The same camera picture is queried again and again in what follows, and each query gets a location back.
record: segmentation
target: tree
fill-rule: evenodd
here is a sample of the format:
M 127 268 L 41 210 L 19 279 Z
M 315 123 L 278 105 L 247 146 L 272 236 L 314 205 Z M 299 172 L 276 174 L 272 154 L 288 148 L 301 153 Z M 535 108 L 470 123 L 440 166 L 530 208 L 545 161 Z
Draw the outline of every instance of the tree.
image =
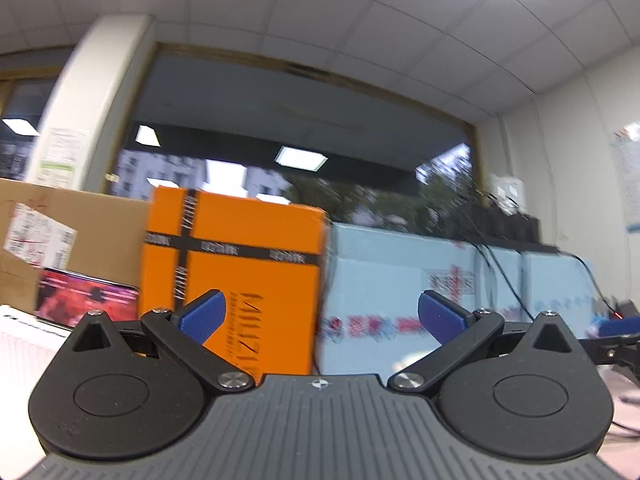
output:
M 289 176 L 284 197 L 294 203 L 323 209 L 333 222 L 351 222 L 358 207 L 366 203 L 366 191 L 353 184 L 327 182 L 320 178 Z
M 439 159 L 418 168 L 418 195 L 287 176 L 285 197 L 322 208 L 334 222 L 352 223 L 356 211 L 370 212 L 375 227 L 419 235 L 444 236 L 447 218 L 475 196 L 467 155 L 445 164 Z

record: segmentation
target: cardboard box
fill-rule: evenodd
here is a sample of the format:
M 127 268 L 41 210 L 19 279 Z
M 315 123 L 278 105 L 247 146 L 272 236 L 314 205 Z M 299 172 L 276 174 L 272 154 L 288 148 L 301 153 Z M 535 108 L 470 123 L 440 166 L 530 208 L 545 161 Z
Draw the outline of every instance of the cardboard box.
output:
M 159 187 L 149 213 L 140 314 L 226 298 L 206 348 L 250 373 L 308 374 L 326 230 L 322 210 Z
M 0 304 L 36 307 L 40 270 L 2 248 L 17 203 L 78 231 L 66 270 L 138 286 L 147 202 L 0 179 Z

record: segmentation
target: building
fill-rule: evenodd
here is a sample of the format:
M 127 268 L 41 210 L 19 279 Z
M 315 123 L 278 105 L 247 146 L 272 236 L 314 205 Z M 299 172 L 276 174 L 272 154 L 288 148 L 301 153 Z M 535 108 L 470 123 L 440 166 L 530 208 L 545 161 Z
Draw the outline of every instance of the building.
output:
M 289 186 L 289 182 L 277 171 L 263 170 L 253 166 L 246 169 L 242 183 L 247 196 L 251 198 L 258 194 L 284 196 Z
M 200 189 L 208 181 L 206 160 L 131 150 L 120 153 L 116 174 L 119 178 L 112 184 L 111 193 L 138 200 L 148 200 L 150 178 L 188 189 Z
M 0 140 L 0 178 L 24 180 L 33 142 Z

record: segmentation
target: white pillar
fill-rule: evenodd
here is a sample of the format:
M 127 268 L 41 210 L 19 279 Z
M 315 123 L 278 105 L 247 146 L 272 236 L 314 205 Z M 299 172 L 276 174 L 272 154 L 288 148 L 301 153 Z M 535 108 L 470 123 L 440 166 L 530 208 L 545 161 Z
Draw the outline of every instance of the white pillar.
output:
M 102 16 L 67 61 L 38 126 L 27 182 L 100 192 L 154 51 L 146 14 Z

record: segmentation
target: light blue box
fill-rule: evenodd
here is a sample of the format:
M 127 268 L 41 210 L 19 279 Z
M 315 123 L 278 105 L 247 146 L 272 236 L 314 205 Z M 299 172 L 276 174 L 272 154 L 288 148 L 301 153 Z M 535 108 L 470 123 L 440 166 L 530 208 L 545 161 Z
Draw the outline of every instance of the light blue box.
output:
M 598 301 L 583 264 L 564 254 L 523 253 L 522 257 L 527 276 L 525 298 L 531 313 L 535 316 L 553 310 L 577 338 L 588 337 Z
M 474 310 L 492 306 L 491 286 L 497 311 L 521 319 L 498 269 L 496 287 L 470 244 L 345 224 L 332 228 L 335 254 L 318 345 L 323 374 L 377 373 L 386 382 L 405 357 L 436 349 L 439 343 L 417 319 L 418 297 L 428 288 Z M 494 253 L 520 293 L 520 255 Z

